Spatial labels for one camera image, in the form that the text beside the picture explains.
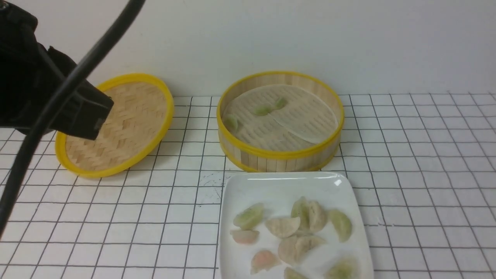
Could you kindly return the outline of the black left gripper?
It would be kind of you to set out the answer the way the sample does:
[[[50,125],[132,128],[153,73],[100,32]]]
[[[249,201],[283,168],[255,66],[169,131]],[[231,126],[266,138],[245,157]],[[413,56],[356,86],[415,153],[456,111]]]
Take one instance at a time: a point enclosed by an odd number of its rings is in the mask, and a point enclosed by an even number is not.
[[[27,135],[57,88],[76,67],[66,54],[37,42],[38,20],[22,8],[1,1],[0,125]],[[46,132],[94,140],[114,102],[88,81],[55,111]]]

